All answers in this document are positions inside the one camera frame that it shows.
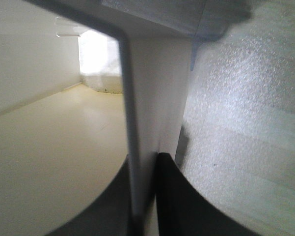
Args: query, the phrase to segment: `black curved edge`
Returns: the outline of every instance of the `black curved edge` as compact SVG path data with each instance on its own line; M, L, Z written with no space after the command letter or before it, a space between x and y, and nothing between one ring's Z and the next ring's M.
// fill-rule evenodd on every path
M128 160L82 213L46 236L132 236Z
M160 236L258 236L205 200L170 154L158 155L156 175Z

